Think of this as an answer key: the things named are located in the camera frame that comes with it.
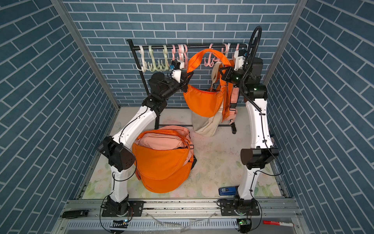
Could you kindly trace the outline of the orange sling bag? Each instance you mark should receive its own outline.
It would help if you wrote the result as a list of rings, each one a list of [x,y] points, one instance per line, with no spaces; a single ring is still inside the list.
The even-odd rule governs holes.
[[[190,175],[192,161],[183,165],[188,149],[153,150],[133,143],[136,176],[153,193],[164,194],[177,189]]]
[[[206,53],[212,53],[214,56],[218,57],[223,63],[223,66],[232,66],[228,58],[223,53],[214,49],[205,49],[195,54],[189,60],[189,66],[187,68],[188,73],[193,72],[200,66]],[[225,82],[222,75],[218,76],[218,81],[220,87],[214,92],[199,90],[189,84],[188,91],[184,93],[184,98],[190,110],[202,117],[214,117],[219,109],[223,108],[223,121],[227,121],[230,117],[232,117],[232,114],[235,113],[230,109],[233,84]]]

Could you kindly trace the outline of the pink sling bag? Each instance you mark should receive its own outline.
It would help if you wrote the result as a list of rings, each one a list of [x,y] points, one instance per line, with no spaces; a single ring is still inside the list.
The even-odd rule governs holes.
[[[233,87],[232,93],[230,96],[230,107],[229,107],[229,116],[227,120],[232,124],[237,116],[237,102],[240,94],[240,89],[238,87]]]
[[[169,125],[158,130],[145,131],[138,136],[134,144],[153,150],[188,149],[188,155],[183,165],[193,161],[194,145],[191,141],[190,131],[186,127]]]

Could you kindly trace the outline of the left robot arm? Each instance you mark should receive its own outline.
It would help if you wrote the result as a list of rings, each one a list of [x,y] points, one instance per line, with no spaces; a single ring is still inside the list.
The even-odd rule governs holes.
[[[97,150],[108,159],[111,167],[112,191],[103,200],[103,216],[131,215],[127,182],[131,178],[129,169],[137,162],[131,151],[132,144],[143,130],[167,106],[168,99],[178,91],[184,93],[193,72],[174,70],[167,77],[157,72],[149,79],[151,93],[144,99],[135,116],[114,136],[107,136],[98,145]]]

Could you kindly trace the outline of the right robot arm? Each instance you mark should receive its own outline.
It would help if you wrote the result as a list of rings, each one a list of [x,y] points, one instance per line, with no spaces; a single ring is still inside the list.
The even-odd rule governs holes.
[[[236,56],[235,66],[219,69],[225,82],[239,88],[245,100],[251,130],[250,147],[241,150],[244,172],[240,185],[219,190],[221,196],[233,194],[233,199],[222,198],[217,201],[222,216],[260,215],[260,205],[254,198],[256,183],[265,166],[279,154],[269,133],[267,88],[260,83],[263,62],[256,57],[261,35],[262,27],[257,26],[251,35],[247,52]]]

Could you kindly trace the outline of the green plastic hook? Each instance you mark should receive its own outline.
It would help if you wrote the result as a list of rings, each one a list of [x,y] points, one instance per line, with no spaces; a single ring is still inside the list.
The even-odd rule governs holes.
[[[152,60],[152,62],[148,64],[149,71],[151,71],[151,72],[155,72],[155,71],[160,72],[161,68],[160,68],[159,63],[156,64],[155,57],[154,57],[154,54],[153,54],[153,49],[152,49],[151,45],[148,46],[148,50],[149,50],[150,58]]]
[[[164,55],[164,61],[161,62],[161,71],[168,71],[169,70],[168,48],[166,45],[163,45],[163,55]]]

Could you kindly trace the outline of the white plastic hook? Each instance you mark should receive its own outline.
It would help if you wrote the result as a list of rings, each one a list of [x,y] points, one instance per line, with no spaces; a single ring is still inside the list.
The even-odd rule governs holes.
[[[138,71],[142,71],[143,73],[145,73],[148,68],[147,68],[147,63],[145,62],[145,53],[144,53],[144,49],[143,49],[143,46],[139,46],[139,51],[140,51],[140,55],[141,55],[141,64],[137,66],[137,70]]]

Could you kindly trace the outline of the black clothes rack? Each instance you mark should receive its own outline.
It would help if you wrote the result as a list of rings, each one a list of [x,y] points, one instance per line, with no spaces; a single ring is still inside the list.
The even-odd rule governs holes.
[[[237,44],[236,50],[242,50],[245,49],[247,51],[244,66],[242,68],[243,70],[243,78],[249,77],[251,81],[245,82],[245,84],[258,84],[261,81],[261,72],[263,69],[263,60],[261,58],[256,57],[257,49],[259,46],[260,39],[258,37],[251,39],[251,43],[249,45],[246,44]],[[128,39],[127,42],[129,43],[129,47],[132,51],[132,54],[135,59],[136,68],[138,65],[141,64],[141,55],[139,51],[139,46],[135,46],[133,41],[131,39]],[[187,70],[189,66],[189,59],[188,59],[188,49],[213,49],[213,48],[222,48],[224,51],[224,54],[228,54],[230,49],[233,47],[229,43],[224,44],[193,44],[193,45],[187,45],[187,44],[180,44],[178,45],[178,48],[176,48],[174,45],[167,45],[168,48],[168,62],[169,65],[171,65],[172,60],[180,59],[185,62],[185,68],[182,70]],[[155,49],[163,49],[163,45],[156,45]],[[139,71],[139,74],[141,76],[142,82],[144,84],[144,87],[146,89],[146,93],[150,97],[159,97],[158,101],[151,101],[150,98],[146,98],[145,103],[151,104],[151,107],[156,107],[156,119],[155,119],[155,129],[158,129],[160,124],[160,113],[163,109],[166,108],[166,105],[163,103],[164,101],[167,101],[167,99],[171,96],[170,92],[171,89],[169,89],[169,85],[166,84],[162,86],[161,89],[156,89],[156,84],[154,82],[149,81],[149,84],[146,84],[144,73],[142,71]],[[233,83],[233,87],[238,87],[238,83]],[[219,127],[230,127],[233,134],[237,133],[235,122],[232,124],[219,124]]]

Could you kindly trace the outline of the black calculator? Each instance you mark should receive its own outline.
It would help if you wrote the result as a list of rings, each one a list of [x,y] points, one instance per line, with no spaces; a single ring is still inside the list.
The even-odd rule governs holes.
[[[106,156],[106,149],[105,149],[105,143],[104,142],[101,142],[98,146],[97,146],[97,151],[100,153],[100,154],[102,154],[102,155],[104,155],[104,156]]]

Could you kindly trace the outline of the blue black stapler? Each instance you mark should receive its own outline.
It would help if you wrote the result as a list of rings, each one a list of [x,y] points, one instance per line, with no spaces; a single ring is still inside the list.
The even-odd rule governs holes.
[[[235,196],[238,186],[222,187],[218,189],[219,196]]]

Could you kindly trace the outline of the red white marker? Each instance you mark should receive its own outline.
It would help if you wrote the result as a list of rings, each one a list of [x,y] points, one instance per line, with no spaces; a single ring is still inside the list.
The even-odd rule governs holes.
[[[292,222],[280,222],[280,221],[268,221],[268,220],[264,220],[263,224],[266,224],[266,225],[276,225],[276,226],[285,226],[285,227],[294,227],[294,224]]]

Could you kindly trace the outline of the black remote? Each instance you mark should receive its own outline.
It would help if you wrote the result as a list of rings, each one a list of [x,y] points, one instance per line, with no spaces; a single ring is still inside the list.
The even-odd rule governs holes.
[[[63,212],[61,218],[71,219],[78,217],[86,217],[88,215],[88,210],[70,210]]]

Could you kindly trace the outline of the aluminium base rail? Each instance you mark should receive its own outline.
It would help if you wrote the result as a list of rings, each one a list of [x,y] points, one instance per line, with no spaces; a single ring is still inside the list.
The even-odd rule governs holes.
[[[222,216],[217,198],[132,199],[131,215],[103,217],[99,200],[71,200],[64,211],[88,210],[86,217],[59,218],[54,234],[306,234],[308,228],[296,201],[258,199],[260,215]],[[294,227],[263,224],[292,222]]]

